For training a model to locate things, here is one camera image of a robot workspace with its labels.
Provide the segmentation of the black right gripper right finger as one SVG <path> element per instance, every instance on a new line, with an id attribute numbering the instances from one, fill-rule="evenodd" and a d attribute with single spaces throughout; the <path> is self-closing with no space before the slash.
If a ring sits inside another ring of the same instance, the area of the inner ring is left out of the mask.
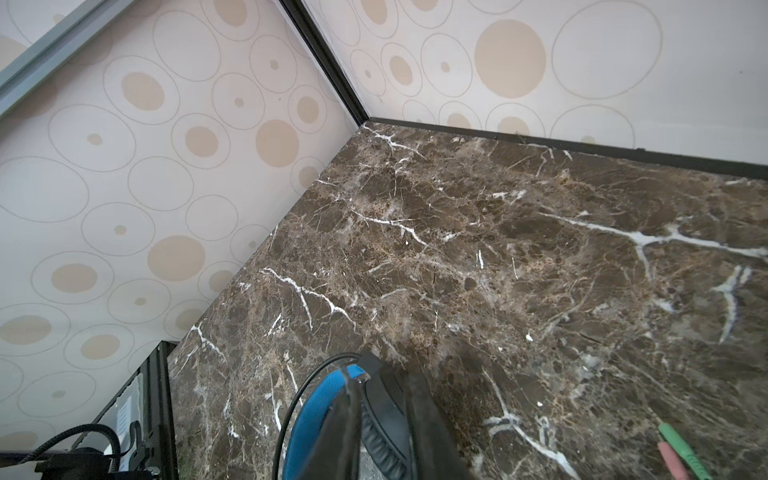
<path id="1" fill-rule="evenodd" d="M 467 466 L 421 372 L 407 374 L 404 395 L 411 478 L 467 479 Z"/>

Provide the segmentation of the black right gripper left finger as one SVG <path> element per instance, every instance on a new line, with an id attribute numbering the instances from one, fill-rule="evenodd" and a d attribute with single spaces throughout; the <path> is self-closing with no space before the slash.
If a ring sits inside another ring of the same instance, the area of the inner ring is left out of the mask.
<path id="1" fill-rule="evenodd" d="M 296 422 L 298 479 L 359 476 L 362 385 L 347 374 L 330 374 L 312 393 Z"/>

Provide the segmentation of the black blue headphones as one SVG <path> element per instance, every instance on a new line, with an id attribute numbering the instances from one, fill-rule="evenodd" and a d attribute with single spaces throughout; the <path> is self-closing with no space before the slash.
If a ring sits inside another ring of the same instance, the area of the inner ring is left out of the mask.
<path id="1" fill-rule="evenodd" d="M 385 479 L 412 479 L 404 386 L 393 368 L 371 352 L 343 352 L 322 361 L 298 386 L 280 430 L 272 459 L 273 479 L 298 479 L 296 422 L 312 393 L 330 374 L 347 374 L 362 385 L 359 476 L 368 456 Z"/>

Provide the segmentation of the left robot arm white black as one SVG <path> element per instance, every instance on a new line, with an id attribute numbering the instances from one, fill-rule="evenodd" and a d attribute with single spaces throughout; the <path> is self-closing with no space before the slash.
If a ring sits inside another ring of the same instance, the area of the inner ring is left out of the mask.
<path id="1" fill-rule="evenodd" d="M 92 448 L 76 448 L 69 451 L 54 452 L 52 448 L 62 441 L 78 434 L 95 433 L 104 436 L 110 446 L 110 452 Z M 39 479 L 156 479 L 157 475 L 149 470 L 122 471 L 120 463 L 129 453 L 121 449 L 121 440 L 109 426 L 102 424 L 82 424 L 72 427 L 50 438 L 30 452 L 1 452 L 1 467 L 25 467 Z"/>

